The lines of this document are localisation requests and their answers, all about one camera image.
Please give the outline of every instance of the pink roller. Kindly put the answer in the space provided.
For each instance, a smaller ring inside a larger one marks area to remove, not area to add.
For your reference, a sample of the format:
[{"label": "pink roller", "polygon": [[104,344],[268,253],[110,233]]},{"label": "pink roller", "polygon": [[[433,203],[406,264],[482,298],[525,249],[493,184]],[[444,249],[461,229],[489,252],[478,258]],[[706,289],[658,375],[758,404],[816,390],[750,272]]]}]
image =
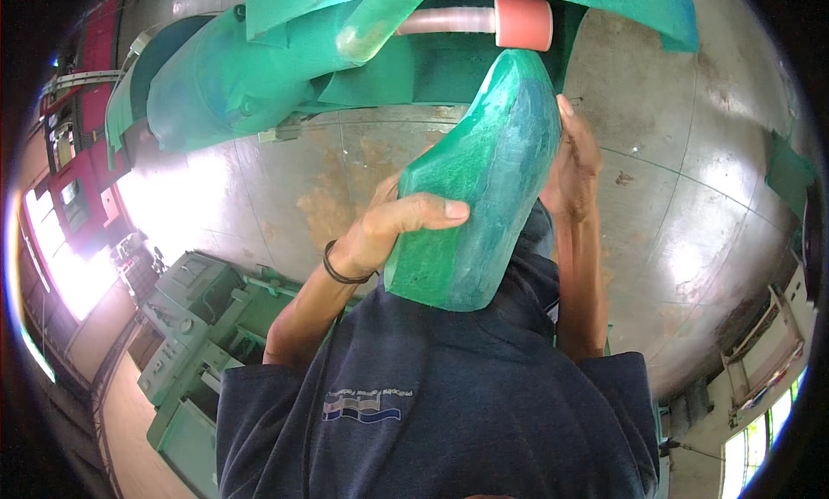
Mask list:
[{"label": "pink roller", "polygon": [[437,32],[495,33],[500,47],[547,51],[553,41],[553,12],[545,0],[495,0],[494,8],[414,10],[395,35]]},{"label": "pink roller", "polygon": [[495,44],[547,51],[553,42],[553,12],[545,0],[495,0]]}]

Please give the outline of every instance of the hand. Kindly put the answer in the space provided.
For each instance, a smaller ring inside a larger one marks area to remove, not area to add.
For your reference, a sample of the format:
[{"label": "hand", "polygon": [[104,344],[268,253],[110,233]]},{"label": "hand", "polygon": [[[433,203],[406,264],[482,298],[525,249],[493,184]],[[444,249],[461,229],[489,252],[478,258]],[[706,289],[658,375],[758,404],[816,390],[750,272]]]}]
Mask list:
[{"label": "hand", "polygon": [[561,143],[539,198],[555,220],[578,223],[596,208],[602,153],[587,121],[575,114],[565,96],[555,100],[561,115]]},{"label": "hand", "polygon": [[469,205],[431,193],[397,199],[400,172],[377,186],[366,212],[328,252],[334,270],[347,278],[363,278],[383,267],[397,235],[421,228],[457,227],[469,218]]}]

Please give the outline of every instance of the red machine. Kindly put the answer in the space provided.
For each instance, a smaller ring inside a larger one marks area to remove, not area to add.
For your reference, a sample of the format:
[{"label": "red machine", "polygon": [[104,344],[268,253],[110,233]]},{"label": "red machine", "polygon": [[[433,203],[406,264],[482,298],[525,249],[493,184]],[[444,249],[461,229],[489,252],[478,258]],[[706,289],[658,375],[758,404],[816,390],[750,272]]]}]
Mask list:
[{"label": "red machine", "polygon": [[121,2],[98,0],[88,12],[58,55],[56,77],[41,99],[48,190],[66,243],[82,256],[124,233],[123,218],[114,224],[117,209],[113,213],[114,206],[105,203],[113,199],[110,187],[131,167],[119,152],[115,171],[109,171],[104,133],[107,101],[119,77],[115,52]]}]

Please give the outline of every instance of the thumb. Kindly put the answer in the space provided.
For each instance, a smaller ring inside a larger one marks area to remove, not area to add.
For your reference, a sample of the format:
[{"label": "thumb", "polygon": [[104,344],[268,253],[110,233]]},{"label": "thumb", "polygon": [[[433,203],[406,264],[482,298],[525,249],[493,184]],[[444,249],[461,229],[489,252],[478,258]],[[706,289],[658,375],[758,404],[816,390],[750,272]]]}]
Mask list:
[{"label": "thumb", "polygon": [[568,142],[569,150],[575,161],[581,166],[595,167],[601,165],[601,155],[598,152],[598,143],[590,125],[581,116],[573,111],[572,105],[564,95],[556,95],[555,101],[561,115],[561,142]]},{"label": "thumb", "polygon": [[366,233],[398,235],[421,228],[438,230],[457,227],[469,218],[469,205],[431,193],[415,193],[367,211],[363,219]]},{"label": "thumb", "polygon": [[579,145],[579,143],[585,139],[593,137],[593,133],[590,132],[590,126],[587,125],[587,121],[575,113],[573,106],[570,105],[570,101],[567,100],[566,96],[556,95],[555,102],[559,106],[561,130],[570,136],[576,145]]}]

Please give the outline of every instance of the navy blue shirt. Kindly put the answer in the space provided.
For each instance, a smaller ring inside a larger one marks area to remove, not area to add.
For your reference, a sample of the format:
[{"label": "navy blue shirt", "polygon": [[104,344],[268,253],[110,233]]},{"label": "navy blue shirt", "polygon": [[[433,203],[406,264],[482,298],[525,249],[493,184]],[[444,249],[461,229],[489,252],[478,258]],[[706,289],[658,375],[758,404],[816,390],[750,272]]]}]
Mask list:
[{"label": "navy blue shirt", "polygon": [[271,365],[227,370],[221,496],[301,497],[305,480],[311,497],[653,496],[658,451],[642,355],[568,359],[532,293],[549,266],[513,262],[481,311],[446,312],[379,286],[305,376]]}]

